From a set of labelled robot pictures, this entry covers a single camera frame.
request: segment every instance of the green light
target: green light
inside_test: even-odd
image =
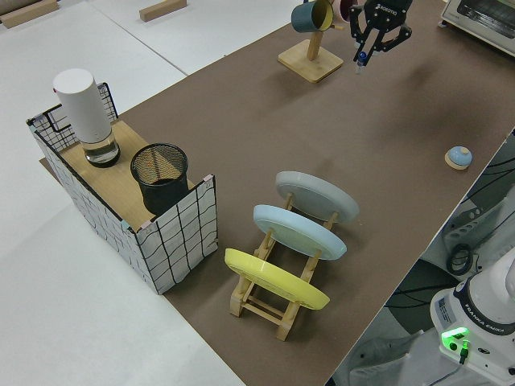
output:
[[[461,339],[465,335],[468,335],[470,331],[466,327],[458,327],[453,330],[445,331],[442,333],[442,343],[445,347],[450,348],[451,343],[455,339]],[[468,348],[468,341],[463,341],[463,348]]]
[[[451,338],[456,335],[467,335],[468,334],[468,328],[466,327],[458,327],[454,330],[445,331],[442,333],[442,339]]]

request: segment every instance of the wire mesh cup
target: wire mesh cup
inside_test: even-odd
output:
[[[157,216],[187,195],[186,171],[186,154],[168,143],[145,146],[130,162],[130,172],[142,191],[143,203]]]

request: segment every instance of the brown table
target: brown table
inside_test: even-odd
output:
[[[183,148],[192,181],[216,175],[220,248],[166,297],[246,384],[323,385],[513,128],[513,58],[438,28],[442,8],[414,2],[412,38],[361,76],[348,30],[331,30],[322,46],[344,65],[306,82],[277,61],[308,38],[286,26],[122,114],[148,142]],[[457,145],[474,155],[466,171],[443,160]],[[237,275],[223,262],[227,247],[258,246],[253,206],[282,204],[281,170],[326,179],[361,209],[333,228],[347,254],[312,280],[331,302],[301,310],[286,342],[265,319],[229,314]],[[305,263],[281,246],[270,260],[297,274]]]

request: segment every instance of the storage box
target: storage box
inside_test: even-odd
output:
[[[56,177],[93,230],[157,294],[162,294],[218,248],[215,177],[206,176],[161,216],[151,215],[142,204],[138,184],[126,179],[131,154],[146,143],[117,119],[108,85],[99,84],[98,88],[122,152],[116,166],[78,166],[70,154],[80,144],[61,105],[29,119],[27,124]],[[77,161],[87,164],[84,157]],[[99,178],[106,172],[113,173],[107,178],[110,183]]]

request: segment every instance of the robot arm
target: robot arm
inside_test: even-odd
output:
[[[443,289],[432,300],[431,318],[440,351],[499,386],[515,384],[515,248],[485,271]]]
[[[351,35],[359,43],[357,52],[354,55],[354,61],[357,61],[358,55],[363,50],[366,40],[369,38],[370,32],[373,29],[378,30],[378,33],[363,63],[364,66],[369,62],[374,51],[389,51],[411,36],[411,28],[406,25],[405,21],[406,13],[412,1],[413,0],[367,0],[363,6],[350,7]],[[365,19],[367,22],[364,31],[361,31],[358,21],[358,16],[362,11],[365,11]],[[398,36],[383,42],[382,40],[385,34],[397,27],[400,27]]]
[[[515,260],[513,261],[511,267],[506,274],[506,290],[508,291],[508,295],[515,302]]]

